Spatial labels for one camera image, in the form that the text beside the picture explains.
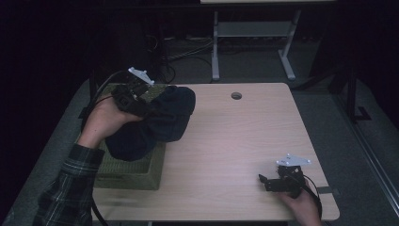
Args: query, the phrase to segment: sleeve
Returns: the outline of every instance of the sleeve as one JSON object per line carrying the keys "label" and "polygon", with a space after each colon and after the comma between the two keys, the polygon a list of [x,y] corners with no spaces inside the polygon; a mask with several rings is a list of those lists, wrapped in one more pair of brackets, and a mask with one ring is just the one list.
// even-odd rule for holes
{"label": "sleeve", "polygon": [[95,176],[104,151],[74,144],[56,179],[39,198],[33,225],[91,225]]}

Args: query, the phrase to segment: gray carpet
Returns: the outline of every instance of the gray carpet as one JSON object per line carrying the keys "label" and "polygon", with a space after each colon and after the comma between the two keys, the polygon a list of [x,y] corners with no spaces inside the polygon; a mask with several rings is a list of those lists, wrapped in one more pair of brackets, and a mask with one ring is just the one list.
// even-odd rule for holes
{"label": "gray carpet", "polygon": [[[236,53],[220,55],[220,81],[218,83],[283,82],[290,87],[302,84],[308,79],[317,43],[295,42],[289,59],[297,79],[288,81],[277,55],[280,43],[259,40],[262,44],[250,45]],[[168,44],[170,56],[191,50],[198,43],[171,40]],[[194,55],[170,62],[176,72],[172,84],[211,82],[210,53]],[[341,216],[330,225],[399,225],[399,218],[393,211],[385,192],[375,177],[371,165],[353,127],[342,112],[340,101],[343,95],[332,96],[327,92],[326,79],[307,91],[294,91],[295,102],[308,130],[311,142],[322,164],[329,185],[334,189],[334,197]],[[371,121],[360,121],[358,128],[392,182],[399,186],[397,174],[399,133],[376,104],[371,92],[359,83],[358,104],[366,108]],[[17,201],[11,209],[9,221],[5,225],[30,225],[37,209],[40,192],[56,176],[60,164],[79,133],[80,110],[88,102],[88,83],[76,93],[58,127],[55,129],[42,156]],[[110,225],[145,225],[136,222],[110,222]]]}

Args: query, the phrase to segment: dark blue cloth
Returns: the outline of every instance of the dark blue cloth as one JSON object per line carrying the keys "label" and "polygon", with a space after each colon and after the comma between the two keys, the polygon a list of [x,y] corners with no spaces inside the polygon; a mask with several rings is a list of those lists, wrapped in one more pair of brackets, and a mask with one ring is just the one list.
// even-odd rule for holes
{"label": "dark blue cloth", "polygon": [[124,161],[144,157],[157,141],[182,138],[196,104],[195,92],[187,87],[168,86],[150,103],[152,113],[143,121],[129,122],[105,139],[110,154]]}

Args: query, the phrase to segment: white plastic part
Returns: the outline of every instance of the white plastic part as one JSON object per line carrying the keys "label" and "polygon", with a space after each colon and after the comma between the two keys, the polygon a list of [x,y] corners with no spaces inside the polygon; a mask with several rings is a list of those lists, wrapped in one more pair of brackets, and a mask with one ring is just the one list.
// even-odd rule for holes
{"label": "white plastic part", "polygon": [[301,158],[295,155],[290,155],[289,153],[282,158],[280,161],[276,161],[276,163],[280,166],[290,166],[290,167],[294,167],[294,166],[304,166],[304,165],[309,165],[311,164],[310,159],[305,159],[305,158]]}
{"label": "white plastic part", "polygon": [[129,73],[134,74],[135,76],[137,76],[138,78],[140,78],[141,80],[143,80],[144,82],[148,83],[149,85],[153,85],[154,81],[152,81],[148,76],[147,76],[147,71],[139,71],[136,70],[134,67],[128,69]]}

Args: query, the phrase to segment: hand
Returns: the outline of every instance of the hand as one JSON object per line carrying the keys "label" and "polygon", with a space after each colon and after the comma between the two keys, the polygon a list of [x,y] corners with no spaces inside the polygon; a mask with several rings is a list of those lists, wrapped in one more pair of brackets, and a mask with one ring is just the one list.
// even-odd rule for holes
{"label": "hand", "polygon": [[114,98],[103,96],[88,116],[85,128],[77,144],[96,149],[100,142],[115,134],[124,123],[141,121],[142,118],[120,111],[114,103]]}
{"label": "hand", "polygon": [[285,192],[276,192],[276,196],[282,200],[294,213],[295,219],[302,226],[321,226],[317,206],[311,195],[302,189],[301,194],[296,199],[291,198]]}

